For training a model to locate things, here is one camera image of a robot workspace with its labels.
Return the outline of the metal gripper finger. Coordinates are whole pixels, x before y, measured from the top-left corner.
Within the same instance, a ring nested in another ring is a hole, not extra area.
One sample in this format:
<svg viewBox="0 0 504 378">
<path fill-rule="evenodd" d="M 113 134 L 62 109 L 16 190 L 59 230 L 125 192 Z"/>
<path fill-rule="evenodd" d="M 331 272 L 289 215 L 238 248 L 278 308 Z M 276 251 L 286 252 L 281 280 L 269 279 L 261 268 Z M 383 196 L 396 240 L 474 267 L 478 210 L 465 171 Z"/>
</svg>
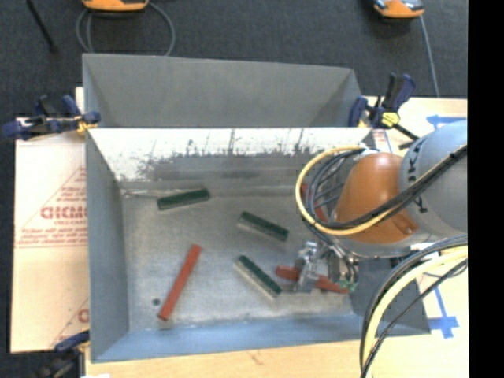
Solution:
<svg viewBox="0 0 504 378">
<path fill-rule="evenodd" d="M 297 271 L 298 279 L 295 283 L 295 291 L 298 293 L 310 293 L 318 281 L 315 264 L 304 264 Z"/>
<path fill-rule="evenodd" d="M 305 241 L 299 252 L 302 267 L 316 269 L 320 262 L 321 245 L 317 241 Z"/>
</svg>

